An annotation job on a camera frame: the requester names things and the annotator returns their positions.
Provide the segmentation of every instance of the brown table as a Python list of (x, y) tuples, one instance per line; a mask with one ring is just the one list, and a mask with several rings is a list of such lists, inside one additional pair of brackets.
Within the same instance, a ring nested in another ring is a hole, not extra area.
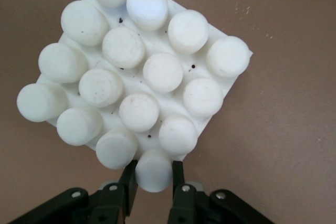
[[(25, 120), (16, 96), (62, 34), (73, 0), (0, 0), (0, 222), (67, 188), (119, 178), (89, 148)], [(335, 0), (175, 0), (254, 52), (184, 162), (187, 180), (226, 188), (276, 223), (336, 223)], [(139, 189), (128, 223), (166, 223), (171, 187)]]

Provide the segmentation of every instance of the screw head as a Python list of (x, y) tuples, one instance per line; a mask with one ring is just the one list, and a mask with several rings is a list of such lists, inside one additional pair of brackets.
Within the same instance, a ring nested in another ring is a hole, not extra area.
[(218, 193), (216, 193), (216, 197), (217, 199), (225, 199), (225, 193), (223, 193), (222, 191), (219, 191)]
[(71, 194), (72, 198), (77, 198), (80, 195), (81, 195), (80, 191), (76, 191), (76, 192), (74, 192), (74, 193)]
[(112, 185), (112, 186), (110, 186), (110, 191), (115, 191), (115, 190), (117, 190), (118, 189), (118, 186), (117, 185)]
[(190, 186), (189, 185), (182, 186), (182, 191), (185, 191), (185, 192), (190, 191)]

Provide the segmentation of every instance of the small hole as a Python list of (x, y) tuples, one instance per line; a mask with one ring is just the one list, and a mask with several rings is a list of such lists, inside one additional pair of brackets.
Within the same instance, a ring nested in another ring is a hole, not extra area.
[(183, 216), (180, 216), (177, 220), (179, 221), (179, 223), (184, 223), (186, 222), (187, 219), (184, 218)]
[(99, 222), (104, 222), (104, 221), (106, 221), (106, 219), (107, 219), (107, 217), (105, 215), (101, 215), (101, 216), (98, 217)]

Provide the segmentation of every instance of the brown surface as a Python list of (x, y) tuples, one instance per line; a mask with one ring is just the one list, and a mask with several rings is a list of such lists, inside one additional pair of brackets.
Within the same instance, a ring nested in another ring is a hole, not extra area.
[[(90, 193), (119, 171), (55, 128), (19, 115), (16, 96), (39, 76), (37, 58), (62, 31), (73, 0), (0, 0), (0, 222), (63, 190)], [(335, 0), (176, 0), (198, 10), (254, 56), (196, 149), (185, 176), (227, 188), (276, 223), (336, 223)], [(138, 191), (128, 223), (166, 223), (171, 188)]]

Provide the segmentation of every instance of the bolt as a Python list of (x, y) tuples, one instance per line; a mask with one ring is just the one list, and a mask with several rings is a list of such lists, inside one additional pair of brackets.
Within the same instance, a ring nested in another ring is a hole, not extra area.
[(76, 191), (73, 194), (71, 194), (72, 198), (77, 198), (80, 195), (81, 195), (80, 191)]
[(190, 186), (189, 185), (182, 186), (182, 191), (190, 191)]
[(225, 193), (219, 191), (218, 193), (216, 193), (216, 197), (217, 199), (225, 199)]
[(118, 189), (118, 187), (116, 185), (112, 185), (112, 186), (110, 186), (109, 189), (110, 189), (110, 191), (115, 191), (115, 190)]

